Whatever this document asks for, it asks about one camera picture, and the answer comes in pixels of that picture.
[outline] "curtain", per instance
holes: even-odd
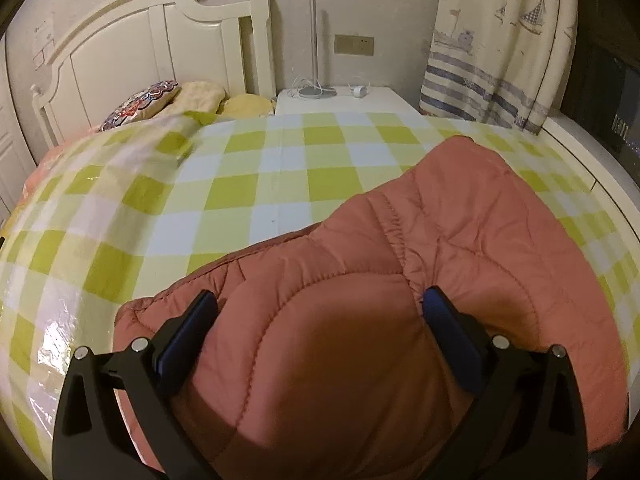
[[[571,61],[578,0],[440,0],[425,115],[537,133]]]

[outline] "green and white checkered sheet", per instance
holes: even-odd
[[[323,220],[460,133],[500,153],[580,245],[635,376],[640,262],[540,140],[418,115],[305,114],[202,126],[187,114],[80,140],[11,218],[0,251],[0,409],[28,455],[50,476],[70,351],[81,344],[110,351],[120,304],[228,252]]]

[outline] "bed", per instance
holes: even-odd
[[[251,38],[241,20],[251,18]],[[135,38],[132,49],[130,38]],[[51,146],[99,124],[161,78],[211,79],[230,95],[275,96],[269,0],[112,0],[82,20],[34,89]],[[418,114],[189,114],[140,121],[65,148],[4,229],[0,251],[0,405],[50,476],[52,428],[72,348],[111,350],[125,301],[254,242],[322,221],[351,196],[400,176],[450,136],[500,154],[584,253],[606,292],[625,354],[640,319],[640,261],[590,196],[583,175],[529,134]]]

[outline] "electrical socket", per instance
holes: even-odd
[[[353,54],[354,56],[373,56],[374,38],[369,36],[347,36],[336,34],[334,40],[335,54]]]

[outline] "nightstand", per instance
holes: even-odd
[[[363,98],[351,94],[348,86],[334,87],[338,95],[327,99],[305,99],[290,97],[289,90],[278,95],[276,115],[308,114],[314,112],[386,112],[392,114],[420,115],[407,101],[391,88],[371,87]]]

